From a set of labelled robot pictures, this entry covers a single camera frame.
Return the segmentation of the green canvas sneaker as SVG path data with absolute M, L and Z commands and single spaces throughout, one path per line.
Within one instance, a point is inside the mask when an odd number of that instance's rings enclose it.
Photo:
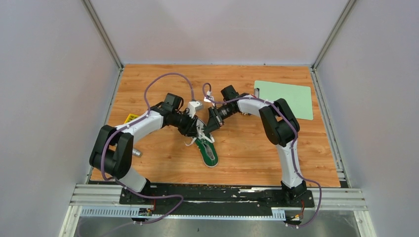
M 210 143 L 206 140 L 197 140 L 194 142 L 203 159 L 204 164 L 207 167 L 215 167 L 218 164 L 218 155 L 216 153 L 213 143 Z

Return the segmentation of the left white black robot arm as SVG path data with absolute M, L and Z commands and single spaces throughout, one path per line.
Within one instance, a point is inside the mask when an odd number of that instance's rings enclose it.
M 183 102 L 182 97 L 169 93 L 164 101 L 149 107 L 144 115 L 116 127 L 101 127 L 89 164 L 102 175 L 109 174 L 111 179 L 131 192 L 139 204 L 147 203 L 152 199 L 150 181 L 131 166 L 134 144 L 165 126 L 176 127 L 183 136 L 197 139 L 202 123 L 196 112 L 203 104 L 192 100 L 181 111 Z

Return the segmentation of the silver microphone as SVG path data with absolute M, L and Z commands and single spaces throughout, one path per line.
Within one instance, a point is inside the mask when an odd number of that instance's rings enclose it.
M 132 155 L 135 157 L 141 157 L 142 156 L 142 152 L 138 149 L 133 148 L 132 149 Z

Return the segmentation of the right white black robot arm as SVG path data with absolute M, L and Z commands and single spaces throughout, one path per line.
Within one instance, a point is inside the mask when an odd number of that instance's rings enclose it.
M 211 91 L 203 91 L 206 102 L 213 104 L 209 108 L 209 120 L 204 134 L 209 135 L 224 125 L 225 119 L 244 113 L 258 116 L 268 140 L 276 146 L 281 169 L 282 194 L 278 197 L 288 206 L 295 206 L 307 192 L 297 159 L 296 144 L 299 123 L 285 99 L 274 102 L 257 98 L 251 94 L 239 94 L 232 85 L 222 90 L 223 101 L 217 102 Z

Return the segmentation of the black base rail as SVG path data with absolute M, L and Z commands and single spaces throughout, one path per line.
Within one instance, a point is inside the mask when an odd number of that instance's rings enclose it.
M 309 188 L 285 201 L 280 187 L 152 184 L 152 199 L 140 198 L 119 185 L 76 185 L 71 206 L 85 217 L 128 217 L 152 220 L 290 220 L 309 219 L 321 211 L 366 211 L 361 190 Z

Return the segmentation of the blue yellow toy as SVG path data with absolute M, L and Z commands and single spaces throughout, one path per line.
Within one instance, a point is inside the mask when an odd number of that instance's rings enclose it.
M 127 116 L 127 118 L 125 119 L 124 123 L 128 123 L 131 122 L 132 120 L 135 120 L 136 118 L 138 118 L 139 115 L 135 115 L 135 114 L 129 114 Z

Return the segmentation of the white shoelace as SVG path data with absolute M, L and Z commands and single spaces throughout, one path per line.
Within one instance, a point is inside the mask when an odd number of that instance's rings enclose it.
M 214 143 L 215 139 L 213 138 L 213 136 L 211 134 L 210 135 L 205 135 L 205 133 L 204 133 L 205 127 L 206 127 L 205 123 L 203 123 L 201 121 L 198 121 L 197 125 L 196 125 L 198 135 L 193 137 L 189 144 L 186 143 L 186 142 L 184 142 L 184 144 L 188 147 L 188 146 L 191 146 L 197 140 L 206 140 L 210 143 Z

